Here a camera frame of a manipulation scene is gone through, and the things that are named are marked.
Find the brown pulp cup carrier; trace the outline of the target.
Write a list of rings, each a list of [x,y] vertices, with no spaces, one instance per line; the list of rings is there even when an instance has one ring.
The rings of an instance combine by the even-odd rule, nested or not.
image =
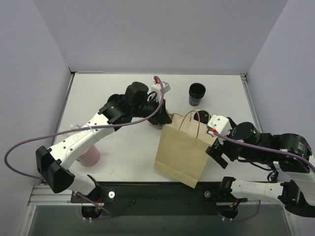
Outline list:
[[[166,124],[171,124],[174,114],[169,114],[168,112],[158,112],[152,118],[148,119],[148,122],[153,126],[163,126]]]

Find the tan paper bag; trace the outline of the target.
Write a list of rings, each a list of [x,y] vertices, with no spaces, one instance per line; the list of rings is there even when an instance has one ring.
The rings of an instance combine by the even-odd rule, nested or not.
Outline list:
[[[206,132],[197,110],[173,114],[172,123],[162,128],[154,169],[195,188],[209,159],[206,149],[216,140]]]

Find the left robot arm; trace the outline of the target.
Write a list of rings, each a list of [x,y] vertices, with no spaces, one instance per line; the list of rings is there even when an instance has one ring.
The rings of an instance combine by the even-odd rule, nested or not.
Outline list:
[[[102,138],[116,132],[122,125],[129,126],[133,118],[143,118],[153,125],[172,122],[162,97],[170,90],[167,82],[155,82],[150,88],[133,82],[124,94],[113,94],[107,103],[74,134],[61,142],[36,152],[37,170],[54,193],[67,189],[80,192],[88,202],[100,196],[98,183],[90,175],[70,172],[72,164]]]

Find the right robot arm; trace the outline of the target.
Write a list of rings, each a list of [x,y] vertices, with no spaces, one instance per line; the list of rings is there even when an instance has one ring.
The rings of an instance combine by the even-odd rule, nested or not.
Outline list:
[[[238,205],[246,200],[277,203],[295,215],[315,216],[315,157],[307,140],[297,134],[261,133],[249,121],[236,124],[231,118],[213,115],[207,134],[215,138],[206,153],[222,168],[230,161],[262,164],[273,175],[267,182],[224,177],[217,197],[235,201],[218,209],[224,218],[234,219]]]

